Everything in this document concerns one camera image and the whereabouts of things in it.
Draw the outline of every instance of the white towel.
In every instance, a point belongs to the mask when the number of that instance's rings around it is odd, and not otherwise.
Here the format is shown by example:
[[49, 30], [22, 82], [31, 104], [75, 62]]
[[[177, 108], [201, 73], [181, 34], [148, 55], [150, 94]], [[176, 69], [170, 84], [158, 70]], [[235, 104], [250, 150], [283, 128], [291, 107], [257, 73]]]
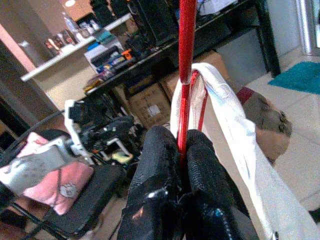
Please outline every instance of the white towel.
[[[235, 93], [219, 71], [208, 63], [195, 63], [200, 73], [191, 98], [189, 129], [197, 129], [208, 91], [203, 132], [213, 142], [220, 163], [237, 185], [260, 239], [320, 240], [320, 232], [256, 142], [256, 126], [246, 119]], [[170, 130], [177, 137], [182, 84], [178, 81], [172, 106]]]

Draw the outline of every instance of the bag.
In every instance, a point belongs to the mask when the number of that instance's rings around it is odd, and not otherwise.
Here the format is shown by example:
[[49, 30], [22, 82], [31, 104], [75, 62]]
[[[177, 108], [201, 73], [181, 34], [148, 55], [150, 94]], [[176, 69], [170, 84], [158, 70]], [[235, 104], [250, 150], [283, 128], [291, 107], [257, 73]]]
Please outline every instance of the bag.
[[[17, 157], [34, 154], [40, 146], [47, 142], [45, 138], [32, 132], [27, 138], [27, 144]], [[8, 166], [0, 168], [0, 171], [5, 172], [7, 168]], [[39, 184], [24, 190], [23, 195], [49, 205], [58, 215], [63, 215], [72, 207], [93, 173], [92, 167], [75, 161], [48, 173]]]

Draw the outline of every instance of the brown cardboard box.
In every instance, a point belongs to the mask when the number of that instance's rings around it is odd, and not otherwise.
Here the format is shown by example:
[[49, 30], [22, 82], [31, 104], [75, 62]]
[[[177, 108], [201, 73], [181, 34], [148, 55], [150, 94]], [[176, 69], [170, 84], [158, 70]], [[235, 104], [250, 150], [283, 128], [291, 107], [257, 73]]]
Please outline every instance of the brown cardboard box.
[[[238, 90], [240, 90], [240, 88], [238, 89], [237, 84], [230, 80], [225, 63], [222, 59], [222, 56], [219, 53], [217, 53], [215, 51], [205, 52], [201, 56], [195, 58], [193, 62], [194, 63], [208, 63], [208, 64], [215, 66], [218, 69], [218, 71], [220, 72], [220, 74], [222, 75], [222, 77], [227, 81], [227, 83], [230, 85], [230, 87], [234, 91], [237, 92]], [[175, 91], [178, 80], [179, 80], [179, 71], [177, 70], [174, 73], [169, 74], [168, 76], [164, 77], [160, 81], [160, 83], [161, 83], [165, 93], [167, 94], [168, 98], [170, 99], [170, 101], [172, 100], [172, 97], [174, 95], [174, 91]]]
[[170, 120], [170, 104], [159, 83], [129, 98], [129, 106], [141, 123], [150, 128]]

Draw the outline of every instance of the blue mat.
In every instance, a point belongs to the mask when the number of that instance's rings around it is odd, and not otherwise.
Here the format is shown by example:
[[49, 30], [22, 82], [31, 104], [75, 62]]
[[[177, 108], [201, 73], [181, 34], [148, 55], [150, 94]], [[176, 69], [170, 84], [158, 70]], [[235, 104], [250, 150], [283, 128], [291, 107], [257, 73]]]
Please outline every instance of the blue mat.
[[270, 85], [320, 95], [320, 63], [303, 61], [281, 73]]

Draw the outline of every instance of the red strap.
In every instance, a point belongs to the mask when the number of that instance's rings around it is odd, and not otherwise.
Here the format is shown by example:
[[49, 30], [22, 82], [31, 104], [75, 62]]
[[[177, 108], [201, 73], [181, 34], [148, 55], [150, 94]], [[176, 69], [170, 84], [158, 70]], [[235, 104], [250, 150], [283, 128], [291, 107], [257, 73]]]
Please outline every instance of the red strap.
[[247, 87], [243, 87], [241, 88], [241, 90], [236, 94], [236, 96], [238, 97], [239, 101], [241, 102], [242, 105], [244, 105], [246, 103], [246, 101], [251, 98], [251, 96], [255, 93], [255, 91], [253, 91], [250, 88]]

